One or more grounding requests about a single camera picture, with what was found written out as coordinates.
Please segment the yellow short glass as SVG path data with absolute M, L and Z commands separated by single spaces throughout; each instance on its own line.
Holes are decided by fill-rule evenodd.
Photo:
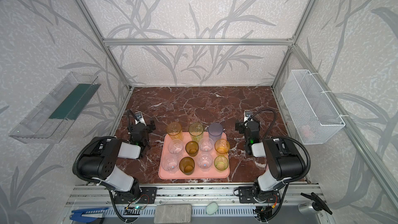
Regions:
M 227 155 L 230 150 L 230 143 L 226 139 L 219 139 L 215 142 L 215 150 L 218 155 Z

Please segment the yellow tall glass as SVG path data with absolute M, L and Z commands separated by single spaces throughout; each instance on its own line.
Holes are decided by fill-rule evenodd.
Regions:
M 179 122 L 172 122 L 166 128 L 168 136 L 172 140 L 181 140 L 183 141 L 183 133 L 182 126 Z

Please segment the blue frosted plastic cup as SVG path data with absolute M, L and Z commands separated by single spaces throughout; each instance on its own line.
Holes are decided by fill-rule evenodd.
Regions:
M 209 138 L 215 143 L 221 139 L 223 126 L 220 123 L 211 123 L 207 128 Z

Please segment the clear faceted glass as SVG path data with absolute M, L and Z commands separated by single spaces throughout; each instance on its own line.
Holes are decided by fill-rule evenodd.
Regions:
M 180 154 L 184 150 L 184 144 L 181 140 L 172 140 L 168 145 L 168 151 L 171 154 Z
M 203 152 L 210 152 L 214 148 L 214 142 L 211 138 L 202 138 L 199 141 L 199 149 Z
M 167 154 L 162 158 L 161 167 L 168 173 L 174 174 L 179 167 L 179 157 L 175 154 Z
M 202 171 L 209 171 L 213 165 L 213 157 L 209 152 L 201 152 L 197 158 L 197 165 Z

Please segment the green short glass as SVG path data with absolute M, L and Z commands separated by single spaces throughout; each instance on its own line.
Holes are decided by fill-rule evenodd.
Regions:
M 214 166 L 218 171 L 225 171 L 229 167 L 229 160 L 226 156 L 217 156 L 214 160 Z

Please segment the amber dotted glass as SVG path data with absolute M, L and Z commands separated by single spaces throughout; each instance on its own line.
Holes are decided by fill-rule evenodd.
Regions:
M 199 144 L 195 141 L 189 141 L 185 146 L 185 150 L 189 156 L 195 157 L 199 152 Z
M 191 175 L 195 169 L 195 161 L 192 157 L 183 157 L 179 162 L 179 169 L 185 175 Z

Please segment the tall green glass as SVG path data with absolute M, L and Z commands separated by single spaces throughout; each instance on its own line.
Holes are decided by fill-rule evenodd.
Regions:
M 204 128 L 201 123 L 195 122 L 190 124 L 189 126 L 189 134 L 192 138 L 192 141 L 197 143 L 203 138 Z

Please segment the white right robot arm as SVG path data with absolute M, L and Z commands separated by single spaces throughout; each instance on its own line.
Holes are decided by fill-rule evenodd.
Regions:
M 288 136 L 260 139 L 260 123 L 252 120 L 237 121 L 235 130 L 244 135 L 247 154 L 267 161 L 265 172 L 251 187 L 238 187 L 240 203 L 278 203 L 282 188 L 308 174 L 311 157 L 299 141 Z

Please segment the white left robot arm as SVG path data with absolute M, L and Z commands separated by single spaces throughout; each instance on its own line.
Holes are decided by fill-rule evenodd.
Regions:
M 149 146 L 149 134 L 156 129 L 150 124 L 137 122 L 130 126 L 128 141 L 114 136 L 95 137 L 88 143 L 73 164 L 73 174 L 89 183 L 104 186 L 112 204 L 153 204 L 157 189 L 140 187 L 132 177 L 116 165 L 119 158 L 142 159 Z

